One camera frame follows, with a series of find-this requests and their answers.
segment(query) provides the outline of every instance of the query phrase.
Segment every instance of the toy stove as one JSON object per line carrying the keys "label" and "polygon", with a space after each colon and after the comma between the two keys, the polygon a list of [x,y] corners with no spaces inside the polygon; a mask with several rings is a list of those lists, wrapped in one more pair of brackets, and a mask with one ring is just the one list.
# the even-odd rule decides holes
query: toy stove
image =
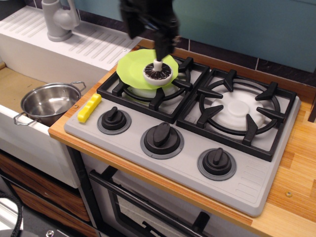
{"label": "toy stove", "polygon": [[179,75],[138,90],[114,73],[85,123],[65,131],[251,216],[261,214],[300,100],[276,83],[178,59]]}

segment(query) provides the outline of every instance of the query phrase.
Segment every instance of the black robotic arm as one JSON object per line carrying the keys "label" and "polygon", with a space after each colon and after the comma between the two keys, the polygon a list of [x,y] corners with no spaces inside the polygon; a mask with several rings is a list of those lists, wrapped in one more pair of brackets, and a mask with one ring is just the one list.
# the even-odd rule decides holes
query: black robotic arm
{"label": "black robotic arm", "polygon": [[180,36],[179,22],[172,8],[173,0],[120,0],[120,11],[128,35],[134,38],[145,26],[154,31],[157,61],[173,53]]}

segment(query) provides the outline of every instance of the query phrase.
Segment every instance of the faucet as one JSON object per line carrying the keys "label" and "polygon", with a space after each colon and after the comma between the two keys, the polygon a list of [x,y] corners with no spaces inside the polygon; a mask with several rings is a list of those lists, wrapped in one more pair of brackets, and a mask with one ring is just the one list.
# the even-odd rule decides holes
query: faucet
{"label": "faucet", "polygon": [[71,30],[80,23],[74,0],[68,0],[70,10],[63,10],[60,0],[42,0],[41,4],[48,38],[54,42],[69,39],[72,35]]}

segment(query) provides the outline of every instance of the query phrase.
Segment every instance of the yellow sponge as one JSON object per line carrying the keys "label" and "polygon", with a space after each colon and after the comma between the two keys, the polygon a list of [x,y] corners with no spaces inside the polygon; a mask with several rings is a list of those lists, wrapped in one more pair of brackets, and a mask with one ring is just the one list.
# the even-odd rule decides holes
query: yellow sponge
{"label": "yellow sponge", "polygon": [[101,102],[101,95],[95,93],[92,95],[91,99],[88,103],[79,111],[77,118],[79,122],[86,122],[90,117],[91,113],[97,107],[97,105]]}

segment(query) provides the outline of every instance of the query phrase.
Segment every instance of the black pan support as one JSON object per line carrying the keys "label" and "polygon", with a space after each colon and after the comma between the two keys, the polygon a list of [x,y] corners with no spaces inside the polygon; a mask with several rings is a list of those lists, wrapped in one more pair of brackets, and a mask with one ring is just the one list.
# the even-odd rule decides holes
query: black pan support
{"label": "black pan support", "polygon": [[[125,189],[121,185],[116,184],[112,180],[112,176],[117,172],[116,168],[109,166],[102,174],[97,173],[95,170],[92,170],[89,173],[89,178],[98,184],[102,185],[110,192],[114,193],[132,203],[133,205],[141,208],[142,210],[152,214],[158,219],[164,221],[170,226],[178,229],[180,232],[184,233],[190,237],[206,237],[202,234],[206,224],[208,223],[210,217],[205,212],[201,212],[192,226],[189,226],[181,222],[178,218],[173,217],[172,215],[166,213],[165,211],[159,209],[155,205],[151,204],[149,201],[142,199],[141,197],[135,195],[129,190]],[[150,231],[154,231],[159,236],[163,237],[160,232],[151,227],[150,225],[145,225],[145,229],[148,230],[148,235],[151,236]]]}
{"label": "black pan support", "polygon": [[[180,114],[181,110],[184,108],[186,102],[190,100],[192,97],[195,88],[208,77],[209,74],[209,67],[195,63],[193,61],[193,58],[188,57],[185,60],[176,58],[174,59],[179,63],[179,72],[184,73],[186,75],[185,80],[181,79],[175,79],[172,81],[172,84],[179,88],[179,90],[171,95],[166,96],[164,94],[163,89],[159,88],[156,91],[156,96],[154,98],[146,98],[139,95],[134,94],[131,90],[128,88],[130,87],[128,84],[125,84],[121,79],[119,78],[118,74],[115,72],[113,73],[109,79],[107,79],[98,89],[97,93],[102,96],[102,98],[111,100],[113,102],[116,102],[120,105],[129,107],[131,109],[137,110],[141,113],[150,115],[152,117],[158,118],[162,121],[174,123]],[[201,75],[197,79],[197,81],[192,84],[191,83],[191,70],[196,70],[201,72]],[[113,85],[115,85],[118,82],[118,84],[109,91],[109,88]],[[177,108],[173,111],[171,114],[167,114],[163,111],[159,110],[160,105],[163,101],[167,101],[170,99],[173,99],[179,95],[183,94],[184,98],[181,100]]]}
{"label": "black pan support", "polygon": [[[216,81],[212,83],[214,77],[223,78],[222,80]],[[262,113],[263,115],[267,116],[271,119],[271,121],[265,125],[264,127],[258,128],[255,124],[253,119],[250,115],[246,116],[247,122],[247,130],[246,131],[237,131],[232,130],[226,127],[223,127],[216,123],[212,117],[219,113],[223,106],[216,106],[205,108],[204,107],[204,100],[205,98],[223,98],[223,96],[214,91],[213,89],[217,86],[224,85],[225,88],[229,92],[234,91],[234,84],[241,84],[243,86],[254,88],[256,90],[262,91],[261,94],[256,96],[257,101],[261,100],[271,100],[272,104],[274,105],[274,110],[269,110],[266,108],[257,108],[257,111]],[[285,113],[280,112],[280,105],[277,100],[277,96],[284,97],[289,100],[289,104],[286,108]],[[182,114],[177,119],[177,126],[212,139],[214,141],[220,142],[227,146],[233,147],[240,151],[246,152],[250,155],[256,156],[258,158],[271,161],[273,154],[277,148],[277,144],[280,140],[284,124],[286,123],[286,119],[290,113],[292,108],[293,102],[295,100],[296,93],[292,91],[288,91],[277,86],[277,83],[271,82],[270,84],[261,83],[258,81],[254,81],[247,78],[242,78],[237,75],[235,70],[230,70],[228,73],[224,71],[220,71],[218,69],[213,69],[209,75],[209,78],[202,82],[201,86],[196,90],[196,93],[192,97],[192,100],[189,102],[188,106],[182,112]],[[195,103],[199,103],[199,108],[201,111],[201,116],[198,119],[197,123],[191,123],[185,120],[186,116],[195,105]],[[223,131],[227,134],[243,136],[243,140],[237,140],[231,138],[229,136],[220,134],[216,131],[207,129],[205,126],[209,123],[212,127],[217,128],[220,131]],[[272,144],[272,147],[269,151],[264,151],[260,148],[254,147],[251,145],[252,140],[258,134],[267,132],[271,128],[277,129],[277,134]]]}

